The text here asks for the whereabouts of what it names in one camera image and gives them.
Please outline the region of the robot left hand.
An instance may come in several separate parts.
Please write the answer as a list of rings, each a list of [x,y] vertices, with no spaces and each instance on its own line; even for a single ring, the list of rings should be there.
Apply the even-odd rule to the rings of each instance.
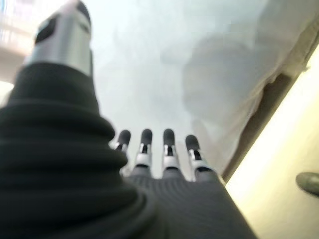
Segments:
[[[163,134],[163,175],[151,174],[152,132],[134,168],[122,132],[99,113],[91,20],[72,0],[39,27],[35,45],[0,111],[0,236],[3,239],[253,239],[255,234],[200,154],[186,146],[185,180],[174,133]]]

